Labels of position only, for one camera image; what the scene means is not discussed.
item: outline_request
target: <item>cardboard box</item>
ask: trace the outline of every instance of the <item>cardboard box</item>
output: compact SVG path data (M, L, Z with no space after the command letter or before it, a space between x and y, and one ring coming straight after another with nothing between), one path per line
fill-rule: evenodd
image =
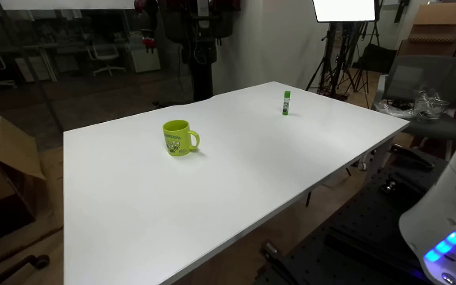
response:
M33 220L35 179L44 180L35 139L0 117L0 236Z
M407 41L401 42L397 55L445 55L456 53L456 42L426 42L426 41Z
M435 42L456 41L456 3L421 4L409 39Z

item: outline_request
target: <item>mug handle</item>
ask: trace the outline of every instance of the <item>mug handle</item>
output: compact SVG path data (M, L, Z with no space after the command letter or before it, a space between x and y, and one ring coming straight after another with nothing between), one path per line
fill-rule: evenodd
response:
M196 152L196 150L198 150L198 145L200 145L200 134L198 134L196 131L193 131L193 129L188 129L188 134L195 136L196 144L192 145L190 150L192 150L192 152Z

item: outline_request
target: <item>table leg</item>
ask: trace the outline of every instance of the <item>table leg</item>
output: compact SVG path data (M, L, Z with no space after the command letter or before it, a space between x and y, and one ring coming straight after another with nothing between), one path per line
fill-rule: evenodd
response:
M371 155L364 155L364 160L367 163L364 185L367 185L371 182L371 179L378 172L378 169L385 166L385 163L390 156L391 145L393 145L393 137L386 139L383 144L375 147L372 150L374 152L372 158L371 158Z
M312 194L312 190L307 193L306 207L309 207L309 204L310 204L310 194Z

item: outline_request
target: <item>floor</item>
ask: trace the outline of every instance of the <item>floor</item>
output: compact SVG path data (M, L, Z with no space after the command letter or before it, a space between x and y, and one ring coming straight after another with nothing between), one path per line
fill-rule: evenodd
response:
M152 101L192 98L187 82L163 72L89 80L67 77L65 80L68 84L41 84L51 106L44 103L36 87L0 91L0 115L36 137L48 175L46 196L36 221L0 239L0 272L30 253L51 256L46 269L35 270L27 266L6 283L63 283L62 133L55 128L49 107L57 114L62 128L70 129L154 109ZM377 74L371 74L372 87L375 80ZM359 93L353 93L348 101L366 106L366 96ZM399 139L401 144L409 141L407 136ZM293 248L361 188L364 172L356 167L352 167L352 172L352 175L347 171L333 174L314 188L309 207L304 205L304 196L177 283L252 283L258 267L264 264L260 245L272 240L283 251Z

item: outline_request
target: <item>white table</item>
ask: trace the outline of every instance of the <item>white table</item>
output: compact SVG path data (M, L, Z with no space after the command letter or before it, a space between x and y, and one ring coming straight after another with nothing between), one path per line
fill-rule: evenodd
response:
M198 153L166 153L173 118ZM174 281L405 125L269 82L67 131L65 283Z

